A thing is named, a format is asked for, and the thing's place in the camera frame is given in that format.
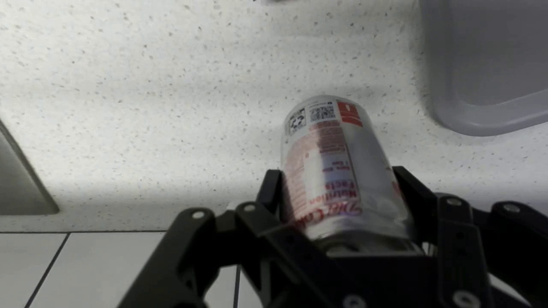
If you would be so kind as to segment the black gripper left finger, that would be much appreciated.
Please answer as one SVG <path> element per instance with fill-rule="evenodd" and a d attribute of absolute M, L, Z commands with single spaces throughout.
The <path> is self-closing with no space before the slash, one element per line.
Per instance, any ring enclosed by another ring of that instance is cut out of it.
<path fill-rule="evenodd" d="M 306 269 L 318 252 L 277 218 L 282 173 L 268 170 L 258 196 L 220 216 L 179 213 L 116 308 L 210 308 L 205 295 L 225 268 L 237 268 L 260 308 L 318 308 Z"/>

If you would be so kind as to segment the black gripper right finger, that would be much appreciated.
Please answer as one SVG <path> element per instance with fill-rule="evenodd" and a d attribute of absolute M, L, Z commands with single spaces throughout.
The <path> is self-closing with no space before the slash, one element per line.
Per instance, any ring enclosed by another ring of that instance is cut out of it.
<path fill-rule="evenodd" d="M 434 245 L 439 308 L 548 308 L 548 218 L 527 204 L 474 209 L 433 194 L 403 167 L 393 168 L 415 223 L 417 240 Z"/>

